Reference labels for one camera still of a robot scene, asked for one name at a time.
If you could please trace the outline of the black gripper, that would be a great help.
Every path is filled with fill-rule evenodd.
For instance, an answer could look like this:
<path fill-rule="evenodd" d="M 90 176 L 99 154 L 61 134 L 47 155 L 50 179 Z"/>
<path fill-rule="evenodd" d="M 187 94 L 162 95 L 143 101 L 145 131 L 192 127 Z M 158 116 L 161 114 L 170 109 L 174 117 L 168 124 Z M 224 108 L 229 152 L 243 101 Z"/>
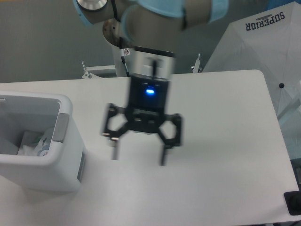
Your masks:
<path fill-rule="evenodd" d="M 169 77 L 173 73 L 173 52 L 144 47 L 134 47 L 134 64 L 130 79 L 126 109 L 109 103 L 101 135 L 112 147 L 112 159 L 119 157 L 121 137 L 129 130 L 156 133 L 163 142 L 160 166 L 166 165 L 168 150 L 182 146 L 182 116 L 165 115 Z M 165 121 L 173 126 L 170 137 L 159 128 Z"/>

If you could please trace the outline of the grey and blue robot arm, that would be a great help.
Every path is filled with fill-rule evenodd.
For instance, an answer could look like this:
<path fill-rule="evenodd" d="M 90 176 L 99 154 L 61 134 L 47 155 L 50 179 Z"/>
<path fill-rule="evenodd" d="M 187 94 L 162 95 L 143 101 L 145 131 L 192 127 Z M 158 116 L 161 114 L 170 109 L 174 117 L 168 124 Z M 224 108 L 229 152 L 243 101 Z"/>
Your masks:
<path fill-rule="evenodd" d="M 160 165 L 168 150 L 182 144 L 182 116 L 166 114 L 170 75 L 175 65 L 179 34 L 189 27 L 224 17 L 227 0 L 76 0 L 75 9 L 88 26 L 114 20 L 119 23 L 119 45 L 134 52 L 127 105 L 108 105 L 103 136 L 113 142 L 128 131 L 157 134 L 163 143 Z"/>

